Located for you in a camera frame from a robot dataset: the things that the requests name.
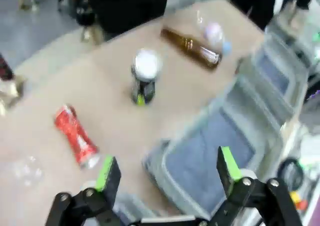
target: brown glass bottle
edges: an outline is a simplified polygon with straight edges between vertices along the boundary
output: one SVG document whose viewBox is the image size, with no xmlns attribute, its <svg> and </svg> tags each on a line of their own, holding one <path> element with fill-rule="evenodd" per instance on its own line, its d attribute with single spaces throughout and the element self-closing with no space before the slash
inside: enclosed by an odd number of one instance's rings
<svg viewBox="0 0 320 226">
<path fill-rule="evenodd" d="M 222 53 L 213 52 L 198 40 L 188 35 L 181 35 L 171 28 L 164 27 L 161 31 L 161 36 L 208 70 L 214 70 L 222 60 Z"/>
</svg>

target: table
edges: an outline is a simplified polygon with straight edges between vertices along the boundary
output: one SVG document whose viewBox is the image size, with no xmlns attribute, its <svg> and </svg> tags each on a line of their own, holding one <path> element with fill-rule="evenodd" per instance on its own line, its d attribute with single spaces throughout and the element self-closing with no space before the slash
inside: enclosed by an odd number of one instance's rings
<svg viewBox="0 0 320 226">
<path fill-rule="evenodd" d="M 232 53 L 213 73 L 181 56 L 159 37 L 166 24 L 201 40 L 197 10 L 218 22 L 232 42 Z M 238 58 L 259 46 L 263 38 L 263 33 L 229 3 L 209 0 L 146 23 L 64 67 L 0 120 L 2 169 L 6 162 L 32 155 L 44 172 L 43 179 L 27 190 L 9 183 L 9 170 L 1 171 L 0 224 L 43 225 L 57 193 L 76 194 L 83 183 L 96 179 L 102 162 L 94 169 L 81 170 L 67 139 L 53 124 L 54 114 L 64 103 L 75 107 L 101 153 L 117 158 L 122 172 L 119 191 L 138 195 L 151 209 L 175 212 L 150 182 L 142 159 L 159 140 L 182 130 L 221 92 L 233 79 Z M 154 101 L 146 107 L 134 105 L 130 98 L 130 69 L 140 48 L 156 50 L 164 63 Z"/>
</svg>

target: green object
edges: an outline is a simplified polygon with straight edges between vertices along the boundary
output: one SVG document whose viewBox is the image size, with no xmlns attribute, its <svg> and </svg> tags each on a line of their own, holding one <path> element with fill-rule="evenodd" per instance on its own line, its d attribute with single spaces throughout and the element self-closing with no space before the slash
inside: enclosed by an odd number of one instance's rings
<svg viewBox="0 0 320 226">
<path fill-rule="evenodd" d="M 224 156 L 224 160 L 226 162 L 227 169 L 229 171 L 230 177 L 233 181 L 237 182 L 242 178 L 242 174 L 240 169 L 238 168 L 238 165 L 235 161 L 235 158 L 233 157 L 230 148 L 229 147 L 223 147 L 222 153 Z"/>
<path fill-rule="evenodd" d="M 102 166 L 102 169 L 99 173 L 98 179 L 95 182 L 95 189 L 98 192 L 102 192 L 102 190 L 105 189 L 106 182 L 108 180 L 108 176 L 109 176 L 113 161 L 114 161 L 113 156 L 111 156 L 111 155 L 106 156 L 104 163 L 103 163 L 103 166 Z"/>
<path fill-rule="evenodd" d="M 228 197 L 233 190 L 235 182 L 242 178 L 241 171 L 229 147 L 218 148 L 216 169 L 218 170 L 225 195 Z"/>
<path fill-rule="evenodd" d="M 320 157 L 302 157 L 299 159 L 300 166 L 307 170 L 320 163 Z"/>
<path fill-rule="evenodd" d="M 316 33 L 316 34 L 313 36 L 313 41 L 314 41 L 314 42 L 317 42 L 317 41 L 320 42 L 320 32 Z"/>
<path fill-rule="evenodd" d="M 145 98 L 144 98 L 141 94 L 139 94 L 136 103 L 137 103 L 137 105 L 139 105 L 139 106 L 144 106 L 144 105 L 146 105 Z"/>
</svg>

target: plastic bottle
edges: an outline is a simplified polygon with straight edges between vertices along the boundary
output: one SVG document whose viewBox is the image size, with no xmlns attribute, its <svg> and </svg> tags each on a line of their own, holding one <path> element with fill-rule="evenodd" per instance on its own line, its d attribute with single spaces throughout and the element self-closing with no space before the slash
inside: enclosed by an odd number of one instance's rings
<svg viewBox="0 0 320 226">
<path fill-rule="evenodd" d="M 220 24 L 207 21 L 199 10 L 196 14 L 196 22 L 201 34 L 212 48 L 221 50 L 224 56 L 230 53 L 231 43 L 226 40 Z"/>
</svg>

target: can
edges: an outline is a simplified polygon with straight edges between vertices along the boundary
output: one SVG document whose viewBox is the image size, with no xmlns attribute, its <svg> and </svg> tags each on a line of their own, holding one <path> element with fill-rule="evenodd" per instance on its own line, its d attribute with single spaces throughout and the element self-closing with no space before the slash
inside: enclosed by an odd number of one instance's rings
<svg viewBox="0 0 320 226">
<path fill-rule="evenodd" d="M 4 57 L 0 53 L 0 79 L 3 81 L 12 80 L 14 78 L 14 73 L 5 61 Z"/>
<path fill-rule="evenodd" d="M 151 49 L 141 49 L 134 59 L 131 73 L 134 77 L 132 100 L 140 106 L 152 101 L 156 93 L 156 79 L 162 63 Z"/>
<path fill-rule="evenodd" d="M 56 114 L 54 124 L 66 135 L 80 167 L 93 168 L 100 159 L 99 150 L 81 126 L 74 107 L 64 105 Z"/>
</svg>

